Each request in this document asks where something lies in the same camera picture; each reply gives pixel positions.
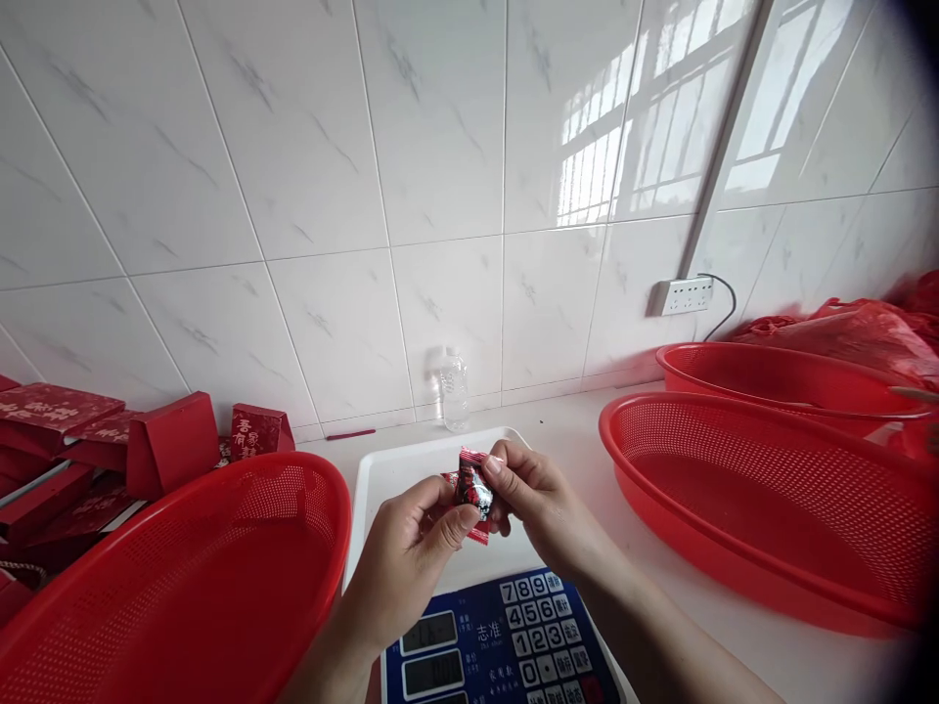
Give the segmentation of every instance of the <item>red mesh basket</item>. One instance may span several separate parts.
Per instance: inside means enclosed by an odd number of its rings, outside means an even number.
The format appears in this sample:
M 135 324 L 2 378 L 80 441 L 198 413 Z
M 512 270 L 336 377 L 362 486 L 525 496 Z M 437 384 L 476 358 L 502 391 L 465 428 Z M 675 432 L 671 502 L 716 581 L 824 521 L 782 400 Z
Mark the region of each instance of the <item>red mesh basket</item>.
M 925 418 L 924 404 L 890 391 L 908 383 L 821 355 L 741 344 L 697 342 L 655 354 L 669 391 L 725 396 L 787 411 L 865 437 L 887 422 Z
M 939 498 L 914 462 L 700 394 L 617 399 L 600 434 L 636 513 L 714 579 L 844 633 L 918 624 L 935 576 Z
M 306 453 L 235 462 L 89 551 L 0 638 L 0 701 L 272 701 L 329 613 L 349 494 Z

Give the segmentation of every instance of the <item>person's left hand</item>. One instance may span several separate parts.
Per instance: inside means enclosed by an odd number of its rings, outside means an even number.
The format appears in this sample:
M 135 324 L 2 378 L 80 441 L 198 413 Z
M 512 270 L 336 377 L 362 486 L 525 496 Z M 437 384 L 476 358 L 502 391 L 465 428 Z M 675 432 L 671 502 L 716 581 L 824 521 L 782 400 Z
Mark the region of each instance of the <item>person's left hand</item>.
M 479 509 L 457 506 L 426 534 L 425 516 L 453 501 L 453 487 L 430 476 L 379 508 L 337 616 L 352 638 L 378 657 L 424 613 L 444 566 L 479 521 Z

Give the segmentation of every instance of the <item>white countertop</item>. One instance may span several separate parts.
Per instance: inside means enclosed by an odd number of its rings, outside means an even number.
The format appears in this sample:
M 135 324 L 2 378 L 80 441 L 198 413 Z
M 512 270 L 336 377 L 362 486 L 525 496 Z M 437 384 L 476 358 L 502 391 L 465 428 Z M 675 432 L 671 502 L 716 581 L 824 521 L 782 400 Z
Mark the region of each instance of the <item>white countertop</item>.
M 480 411 L 470 430 L 515 428 L 535 450 L 552 456 L 619 547 L 711 636 L 790 704 L 882 701 L 904 640 L 856 638 L 824 631 L 770 611 L 713 581 L 656 538 L 630 509 L 613 475 L 597 422 L 611 400 L 661 382 L 601 389 Z M 449 434 L 441 420 L 402 425 L 346 440 L 317 440 L 298 450 L 326 458 L 355 491 L 359 461 L 376 450 Z

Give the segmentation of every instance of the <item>basket rim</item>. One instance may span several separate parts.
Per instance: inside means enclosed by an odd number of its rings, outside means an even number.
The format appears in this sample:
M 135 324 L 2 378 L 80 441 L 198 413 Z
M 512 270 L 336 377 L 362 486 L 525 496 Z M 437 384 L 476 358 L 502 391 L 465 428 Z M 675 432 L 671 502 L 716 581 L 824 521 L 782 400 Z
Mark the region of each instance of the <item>basket rim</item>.
M 336 559 L 325 571 L 323 585 L 314 594 L 314 599 L 311 601 L 316 609 L 315 611 L 312 608 L 310 609 L 308 612 L 309 618 L 297 628 L 296 637 L 292 641 L 283 643 L 283 665 L 268 673 L 266 681 L 258 689 L 259 701 L 273 701 L 287 683 L 303 653 L 306 652 L 310 640 L 313 639 L 323 622 L 329 618 L 330 604 L 334 599 L 342 571 L 345 568 L 345 556 L 348 553 L 352 529 L 352 504 L 348 486 L 341 472 L 326 458 L 299 451 L 257 455 L 253 458 L 231 462 L 226 466 L 214 469 L 147 506 L 104 538 L 98 545 L 79 557 L 49 586 L 31 599 L 3 628 L 3 637 L 0 638 L 0 681 L 6 679 L 10 674 L 7 664 L 9 662 L 19 662 L 19 657 L 23 656 L 22 652 L 18 652 L 18 648 L 23 645 L 24 641 L 28 642 L 33 635 L 33 627 L 38 625 L 51 609 L 55 608 L 57 601 L 63 595 L 68 594 L 76 585 L 80 585 L 89 574 L 97 569 L 102 560 L 106 560 L 110 555 L 118 552 L 137 531 L 146 528 L 152 521 L 173 510 L 185 500 L 197 494 L 208 493 L 215 485 L 230 481 L 241 474 L 247 474 L 257 464 L 266 464 L 271 460 L 286 461 L 315 470 L 335 489 L 338 503 L 338 521 L 335 525 Z
M 939 488 L 939 479 L 937 477 L 916 462 L 863 438 L 849 435 L 814 420 L 800 418 L 790 413 L 735 399 L 679 391 L 646 392 L 616 398 L 610 401 L 600 414 L 600 436 L 606 451 L 613 458 L 617 470 L 623 471 L 639 489 L 691 528 L 737 556 L 749 560 L 757 566 L 814 594 L 903 629 L 912 630 L 918 626 L 921 620 L 919 612 L 912 606 L 845 587 L 813 572 L 796 567 L 792 563 L 775 557 L 764 550 L 755 548 L 749 543 L 715 527 L 693 511 L 685 508 L 647 479 L 642 472 L 626 459 L 619 449 L 618 444 L 613 439 L 611 422 L 614 416 L 626 406 L 662 401 L 746 411 L 747 415 L 752 418 L 762 416 L 766 422 L 789 425 L 799 432 L 822 437 L 833 444 L 856 452 L 861 456 L 866 456 L 873 461 L 892 465 L 898 472 L 904 473 L 906 479 L 920 482 L 933 492 Z
M 900 376 L 894 376 L 893 374 L 887 374 L 885 372 L 880 372 L 876 369 L 871 369 L 870 367 L 865 367 L 863 365 L 855 364 L 854 362 L 846 362 L 844 360 L 832 359 L 831 357 L 825 357 L 823 355 L 817 355 L 812 352 L 802 352 L 801 350 L 790 350 L 785 349 L 784 347 L 770 347 L 766 345 L 753 345 L 747 344 L 745 342 L 679 342 L 677 344 L 663 345 L 659 347 L 655 352 L 655 361 L 658 365 L 667 371 L 670 374 L 685 380 L 690 381 L 698 386 L 702 386 L 711 391 L 715 391 L 725 396 L 732 396 L 741 401 L 747 401 L 749 403 L 757 404 L 759 406 L 767 406 L 770 408 L 780 409 L 782 411 L 788 411 L 790 413 L 798 413 L 806 416 L 824 416 L 826 418 L 841 418 L 844 420 L 880 420 L 883 422 L 890 422 L 892 420 L 922 420 L 923 418 L 928 418 L 934 413 L 927 404 L 916 404 L 910 410 L 906 412 L 891 412 L 883 414 L 874 414 L 874 413 L 860 413 L 857 411 L 836 411 L 834 409 L 823 409 L 816 408 L 814 406 L 796 406 L 786 401 L 775 401 L 773 399 L 768 399 L 763 396 L 754 396 L 753 394 L 743 393 L 742 391 L 736 391 L 727 386 L 720 386 L 710 381 L 704 381 L 703 379 L 698 378 L 697 376 L 692 376 L 687 372 L 683 372 L 680 369 L 677 369 L 675 366 L 668 361 L 667 357 L 670 352 L 679 349 L 746 349 L 747 352 L 752 352 L 753 354 L 779 354 L 782 356 L 791 356 L 795 358 L 807 359 L 811 358 L 811 361 L 815 364 L 829 367 L 841 368 L 842 370 L 848 372 L 854 372 L 855 374 L 860 374 L 864 376 L 869 376 L 882 381 L 888 386 L 909 386 L 910 382 Z

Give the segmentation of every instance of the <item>electrical outlet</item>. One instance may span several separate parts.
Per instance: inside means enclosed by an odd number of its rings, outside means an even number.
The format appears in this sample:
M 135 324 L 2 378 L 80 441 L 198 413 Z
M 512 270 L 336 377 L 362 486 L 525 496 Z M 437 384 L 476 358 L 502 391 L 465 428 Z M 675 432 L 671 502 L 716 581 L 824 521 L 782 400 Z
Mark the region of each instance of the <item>electrical outlet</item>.
M 713 295 L 714 280 L 710 277 L 659 282 L 649 299 L 648 313 L 666 316 L 707 310 Z

